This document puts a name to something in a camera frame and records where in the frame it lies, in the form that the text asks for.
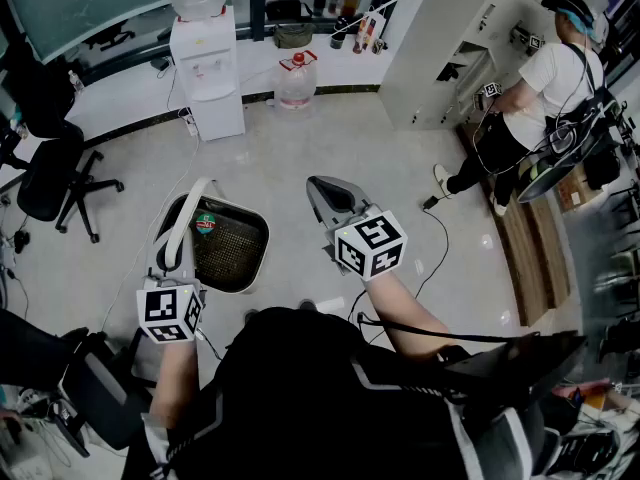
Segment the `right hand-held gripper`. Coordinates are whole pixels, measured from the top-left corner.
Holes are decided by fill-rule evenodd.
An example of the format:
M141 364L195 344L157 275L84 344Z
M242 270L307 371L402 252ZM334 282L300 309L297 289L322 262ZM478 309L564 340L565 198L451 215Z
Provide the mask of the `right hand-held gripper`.
M371 281L402 263L407 234L393 213L371 204L359 186L335 177L310 176L306 193L316 219L329 228L329 251L344 275ZM360 213L349 217L351 212Z

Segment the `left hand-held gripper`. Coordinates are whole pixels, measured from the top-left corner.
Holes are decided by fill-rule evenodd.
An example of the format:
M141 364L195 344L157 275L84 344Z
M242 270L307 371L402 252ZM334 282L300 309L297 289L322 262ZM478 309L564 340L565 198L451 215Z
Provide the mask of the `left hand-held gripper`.
M143 288L136 292L139 326L156 344L193 341L204 302L192 245L183 245L180 266L167 272L168 229L150 245Z

